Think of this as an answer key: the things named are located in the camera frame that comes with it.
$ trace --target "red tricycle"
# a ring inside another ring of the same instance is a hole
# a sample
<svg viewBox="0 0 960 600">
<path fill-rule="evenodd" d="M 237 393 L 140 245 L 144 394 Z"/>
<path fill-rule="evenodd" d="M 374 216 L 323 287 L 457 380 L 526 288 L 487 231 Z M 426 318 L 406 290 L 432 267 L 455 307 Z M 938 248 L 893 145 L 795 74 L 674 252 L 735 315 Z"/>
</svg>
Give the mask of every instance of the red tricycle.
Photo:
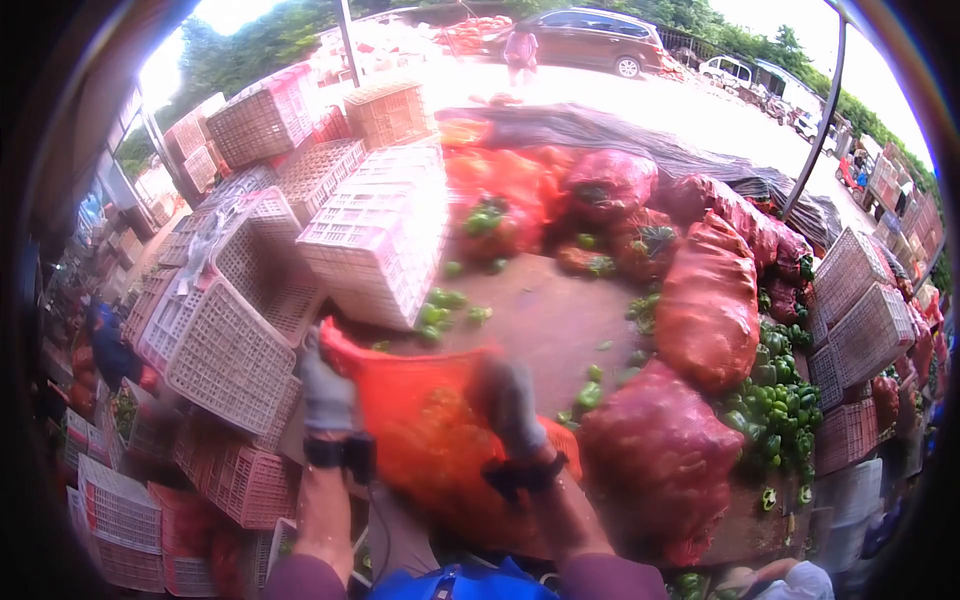
<svg viewBox="0 0 960 600">
<path fill-rule="evenodd" d="M 865 184 L 861 185 L 859 182 L 857 182 L 857 171 L 858 169 L 853 164 L 853 161 L 850 160 L 850 157 L 844 156 L 840 159 L 840 166 L 837 167 L 837 172 L 834 175 L 838 181 L 843 183 L 850 190 L 850 193 L 853 196 L 853 201 L 857 204 L 860 204 L 860 201 L 863 200 L 863 195 L 866 190 Z"/>
</svg>

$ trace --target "black tarp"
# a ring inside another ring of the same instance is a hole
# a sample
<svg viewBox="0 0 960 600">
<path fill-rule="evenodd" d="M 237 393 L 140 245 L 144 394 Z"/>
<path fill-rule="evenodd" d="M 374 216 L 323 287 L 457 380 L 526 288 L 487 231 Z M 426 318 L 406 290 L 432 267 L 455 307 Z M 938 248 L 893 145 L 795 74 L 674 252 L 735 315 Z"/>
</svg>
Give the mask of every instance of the black tarp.
<svg viewBox="0 0 960 600">
<path fill-rule="evenodd" d="M 795 183 L 777 169 L 758 167 L 747 158 L 707 152 L 684 143 L 673 133 L 648 130 L 616 115 L 577 104 L 445 108 L 436 116 L 440 120 L 468 118 L 490 122 L 492 127 L 480 143 L 485 148 L 572 146 L 620 150 L 652 158 L 671 178 L 708 175 L 741 196 L 769 197 L 779 208 L 783 208 Z M 842 230 L 833 201 L 806 192 L 797 200 L 789 223 L 825 249 Z"/>
</svg>

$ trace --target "concrete ground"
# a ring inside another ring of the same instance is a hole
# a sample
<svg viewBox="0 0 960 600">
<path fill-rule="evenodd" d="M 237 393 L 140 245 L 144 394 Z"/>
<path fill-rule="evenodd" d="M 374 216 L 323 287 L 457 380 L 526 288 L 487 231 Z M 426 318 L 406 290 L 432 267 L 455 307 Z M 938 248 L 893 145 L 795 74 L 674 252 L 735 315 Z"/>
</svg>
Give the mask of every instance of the concrete ground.
<svg viewBox="0 0 960 600">
<path fill-rule="evenodd" d="M 468 100 L 470 95 L 490 97 L 510 90 L 506 66 L 485 58 L 468 57 L 458 64 L 445 57 L 408 68 L 423 81 L 428 110 L 476 106 Z M 599 70 L 541 65 L 530 85 L 511 91 L 528 105 L 576 102 L 648 129 L 674 133 L 691 146 L 744 156 L 757 166 L 775 167 L 792 178 L 800 174 L 810 145 L 792 127 L 781 127 L 758 108 L 696 78 L 689 79 L 679 83 L 645 75 L 627 80 Z M 340 96 L 350 88 L 352 83 L 346 82 L 324 88 L 324 94 L 331 104 L 339 104 Z M 845 227 L 872 232 L 876 222 L 836 180 L 837 166 L 836 158 L 821 155 L 807 191 L 830 197 Z"/>
</svg>

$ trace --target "sky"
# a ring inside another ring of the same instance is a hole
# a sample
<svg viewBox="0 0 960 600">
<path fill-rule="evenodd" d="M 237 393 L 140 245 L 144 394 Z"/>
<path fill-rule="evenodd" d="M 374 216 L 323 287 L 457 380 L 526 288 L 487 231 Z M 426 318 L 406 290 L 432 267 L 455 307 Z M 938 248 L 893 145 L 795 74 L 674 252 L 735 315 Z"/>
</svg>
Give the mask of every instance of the sky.
<svg viewBox="0 0 960 600">
<path fill-rule="evenodd" d="M 219 34 L 228 36 L 255 20 L 283 0 L 202 0 L 193 15 L 206 21 Z M 786 24 L 813 65 L 831 76 L 836 64 L 838 22 L 825 0 L 709 0 L 728 21 L 755 34 L 773 39 Z M 144 103 L 156 109 L 167 103 L 180 87 L 178 61 L 183 51 L 180 29 L 174 31 L 147 60 L 140 71 Z M 859 98 L 895 133 L 907 150 L 932 169 L 924 136 L 913 110 L 883 57 L 867 39 L 848 26 L 847 55 L 842 85 Z"/>
</svg>

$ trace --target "brown car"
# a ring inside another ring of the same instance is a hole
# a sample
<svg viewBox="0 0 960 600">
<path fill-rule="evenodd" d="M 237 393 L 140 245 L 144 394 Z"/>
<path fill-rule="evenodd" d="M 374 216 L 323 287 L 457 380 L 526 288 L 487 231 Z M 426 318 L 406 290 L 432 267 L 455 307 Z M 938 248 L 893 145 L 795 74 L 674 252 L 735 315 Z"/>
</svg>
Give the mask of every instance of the brown car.
<svg viewBox="0 0 960 600">
<path fill-rule="evenodd" d="M 569 62 L 612 68 L 621 77 L 660 71 L 666 54 L 657 27 L 618 12 L 562 9 L 522 21 L 537 36 L 537 62 Z M 484 54 L 503 57 L 513 27 L 484 37 Z"/>
</svg>

